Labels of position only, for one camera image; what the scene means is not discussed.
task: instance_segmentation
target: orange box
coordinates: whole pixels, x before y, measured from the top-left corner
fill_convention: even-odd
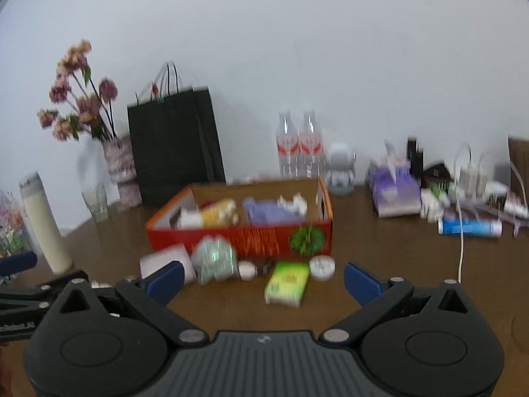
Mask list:
[[[248,220],[242,201],[277,200],[283,196],[290,201],[301,193],[307,201],[306,221],[301,224],[253,226]],[[208,229],[176,229],[181,209],[196,210],[222,199],[237,203],[240,223],[230,227]],[[149,241],[158,251],[174,244],[183,244],[191,253],[204,236],[222,236],[244,257],[287,257],[331,253],[332,209],[327,188],[321,179],[284,179],[249,185],[197,184],[189,185],[171,199],[146,224]]]

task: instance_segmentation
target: green plant picture on box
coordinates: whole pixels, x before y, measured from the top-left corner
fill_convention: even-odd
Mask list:
[[[288,239],[290,249],[303,257],[320,252],[325,245],[325,232],[312,225],[301,226]]]

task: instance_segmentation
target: red and white bottle label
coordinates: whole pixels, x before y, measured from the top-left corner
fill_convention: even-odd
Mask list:
[[[308,155],[316,155],[322,151],[322,138],[319,135],[308,134],[300,136],[301,152]]]
[[[283,137],[277,139],[277,152],[279,155],[293,155],[297,154],[300,149],[300,142],[297,136],[294,137]]]

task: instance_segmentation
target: blue tube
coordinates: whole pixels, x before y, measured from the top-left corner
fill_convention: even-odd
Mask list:
[[[459,220],[439,220],[439,234],[459,234]],[[502,221],[463,220],[463,234],[481,237],[500,237]]]

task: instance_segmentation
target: cream cylindrical bottle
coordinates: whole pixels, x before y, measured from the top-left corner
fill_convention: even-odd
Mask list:
[[[66,272],[70,269],[72,260],[64,247],[38,173],[20,181],[20,195],[35,237],[51,271],[56,275]]]

